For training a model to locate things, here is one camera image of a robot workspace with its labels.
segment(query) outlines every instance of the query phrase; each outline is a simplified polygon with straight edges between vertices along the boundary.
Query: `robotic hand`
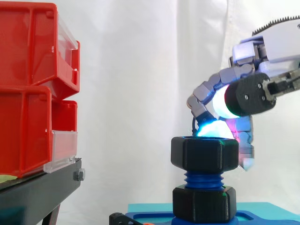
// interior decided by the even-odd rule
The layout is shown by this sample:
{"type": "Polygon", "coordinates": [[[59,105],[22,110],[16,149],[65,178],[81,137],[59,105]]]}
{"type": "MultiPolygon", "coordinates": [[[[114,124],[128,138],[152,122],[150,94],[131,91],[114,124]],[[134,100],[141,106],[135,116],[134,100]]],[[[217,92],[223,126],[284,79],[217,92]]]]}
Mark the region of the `robotic hand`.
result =
{"type": "Polygon", "coordinates": [[[235,138],[239,164],[254,162],[252,114],[273,108],[276,97],[300,89],[300,16],[272,21],[232,49],[229,68],[198,86],[187,105],[193,135],[235,138]],[[207,110],[212,100],[218,120],[207,110]]]}

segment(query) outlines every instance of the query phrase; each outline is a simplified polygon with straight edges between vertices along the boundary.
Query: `white robot part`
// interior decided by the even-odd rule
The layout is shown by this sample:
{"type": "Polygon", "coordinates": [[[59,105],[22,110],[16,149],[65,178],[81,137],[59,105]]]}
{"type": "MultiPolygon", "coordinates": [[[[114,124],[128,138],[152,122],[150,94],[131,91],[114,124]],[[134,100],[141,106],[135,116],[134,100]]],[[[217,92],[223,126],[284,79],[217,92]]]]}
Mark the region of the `white robot part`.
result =
{"type": "Polygon", "coordinates": [[[281,22],[241,43],[262,40],[271,63],[300,59],[300,19],[281,22]]]}
{"type": "Polygon", "coordinates": [[[272,63],[270,61],[265,61],[259,64],[258,72],[265,73],[269,77],[277,76],[288,71],[296,70],[299,67],[299,60],[290,60],[272,63]]]}

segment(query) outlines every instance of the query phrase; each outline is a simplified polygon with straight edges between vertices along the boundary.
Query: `red storage bin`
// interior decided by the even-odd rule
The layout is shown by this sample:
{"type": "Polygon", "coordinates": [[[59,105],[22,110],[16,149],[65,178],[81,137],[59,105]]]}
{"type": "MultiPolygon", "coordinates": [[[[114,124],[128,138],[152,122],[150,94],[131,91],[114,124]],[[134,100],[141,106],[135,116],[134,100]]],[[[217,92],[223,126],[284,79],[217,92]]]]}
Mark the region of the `red storage bin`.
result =
{"type": "Polygon", "coordinates": [[[0,2],[0,85],[43,85],[53,99],[79,92],[80,44],[56,5],[0,2]]]}
{"type": "Polygon", "coordinates": [[[0,109],[0,175],[50,173],[74,163],[76,102],[52,102],[48,87],[0,86],[0,109]]]}

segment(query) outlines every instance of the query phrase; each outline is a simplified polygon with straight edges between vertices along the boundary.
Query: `led light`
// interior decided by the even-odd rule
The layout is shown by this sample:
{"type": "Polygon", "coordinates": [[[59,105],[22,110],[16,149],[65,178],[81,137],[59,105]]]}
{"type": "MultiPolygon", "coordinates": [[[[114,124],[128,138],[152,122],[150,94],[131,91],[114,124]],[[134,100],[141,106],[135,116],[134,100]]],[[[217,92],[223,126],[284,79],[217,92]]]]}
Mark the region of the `led light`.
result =
{"type": "Polygon", "coordinates": [[[212,105],[213,105],[216,113],[223,118],[226,118],[226,119],[239,118],[239,116],[231,113],[225,104],[224,95],[225,95],[225,92],[226,92],[228,86],[229,85],[226,85],[216,91],[216,94],[215,94],[214,98],[212,99],[212,105]]]}
{"type": "Polygon", "coordinates": [[[198,137],[223,137],[233,139],[233,135],[222,120],[215,120],[212,123],[206,124],[199,128],[198,137]]]}

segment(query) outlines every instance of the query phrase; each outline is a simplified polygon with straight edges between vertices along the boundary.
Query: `black bracket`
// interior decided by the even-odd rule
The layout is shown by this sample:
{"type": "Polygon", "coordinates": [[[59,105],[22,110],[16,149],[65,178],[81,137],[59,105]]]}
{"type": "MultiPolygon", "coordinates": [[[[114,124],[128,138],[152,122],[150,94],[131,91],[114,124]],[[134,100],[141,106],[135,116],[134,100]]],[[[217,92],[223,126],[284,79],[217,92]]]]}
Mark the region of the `black bracket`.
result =
{"type": "Polygon", "coordinates": [[[122,213],[115,212],[109,216],[109,225],[143,225],[122,213]]]}

